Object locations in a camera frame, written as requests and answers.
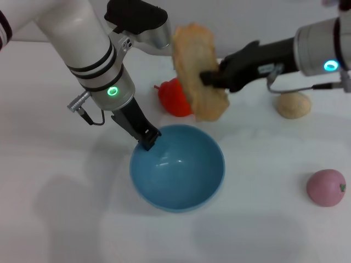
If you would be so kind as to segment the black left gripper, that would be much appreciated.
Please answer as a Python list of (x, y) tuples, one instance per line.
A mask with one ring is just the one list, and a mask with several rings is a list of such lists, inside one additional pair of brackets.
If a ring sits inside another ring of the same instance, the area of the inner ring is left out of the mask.
[(149, 151), (162, 134), (143, 114), (135, 98), (124, 107), (112, 112), (111, 118), (134, 137), (142, 148)]

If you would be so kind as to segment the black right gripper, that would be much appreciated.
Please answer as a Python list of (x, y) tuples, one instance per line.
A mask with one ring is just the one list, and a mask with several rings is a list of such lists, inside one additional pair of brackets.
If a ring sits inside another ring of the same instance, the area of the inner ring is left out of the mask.
[(269, 67), (282, 65), (282, 74), (297, 72), (294, 39), (260, 45), (253, 41), (236, 53), (226, 56), (220, 63), (219, 71), (204, 71), (200, 79), (205, 86), (240, 91), (245, 85), (271, 73)]

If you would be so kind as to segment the long toasted bread loaf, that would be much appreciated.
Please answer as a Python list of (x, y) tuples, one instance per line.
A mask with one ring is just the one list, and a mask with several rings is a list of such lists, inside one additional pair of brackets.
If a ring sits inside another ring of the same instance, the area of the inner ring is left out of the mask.
[(223, 89), (204, 85), (200, 73), (217, 71), (214, 35), (192, 23), (176, 28), (172, 37), (172, 60), (182, 90), (197, 121), (215, 122), (230, 105)]

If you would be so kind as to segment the blue bowl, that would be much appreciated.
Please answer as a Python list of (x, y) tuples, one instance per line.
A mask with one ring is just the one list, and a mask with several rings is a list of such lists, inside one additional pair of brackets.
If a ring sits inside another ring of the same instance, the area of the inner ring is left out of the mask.
[(225, 177), (221, 148), (207, 133), (183, 124), (160, 128), (150, 150), (138, 144), (129, 174), (137, 193), (171, 213), (195, 210), (216, 195)]

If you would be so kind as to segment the red toy pear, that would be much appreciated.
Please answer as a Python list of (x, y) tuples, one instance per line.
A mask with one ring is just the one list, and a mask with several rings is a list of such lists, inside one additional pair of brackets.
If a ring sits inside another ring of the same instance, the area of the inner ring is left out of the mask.
[(155, 85), (154, 88), (157, 90), (161, 105), (171, 115), (186, 117), (193, 113), (177, 78), (163, 82), (159, 86)]

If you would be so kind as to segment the round tan bun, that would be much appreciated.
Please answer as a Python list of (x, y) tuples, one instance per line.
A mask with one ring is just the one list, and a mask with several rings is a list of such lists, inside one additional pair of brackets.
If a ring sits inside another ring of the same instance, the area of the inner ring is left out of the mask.
[(306, 116), (312, 109), (311, 100), (300, 92), (287, 93), (278, 96), (276, 110), (286, 119), (298, 119)]

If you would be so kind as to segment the pink toy apple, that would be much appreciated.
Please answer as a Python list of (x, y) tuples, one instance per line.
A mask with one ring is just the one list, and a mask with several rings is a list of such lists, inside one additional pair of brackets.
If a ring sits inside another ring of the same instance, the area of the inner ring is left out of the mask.
[(337, 170), (325, 169), (314, 173), (307, 181), (309, 198), (319, 206), (334, 207), (346, 193), (346, 180)]

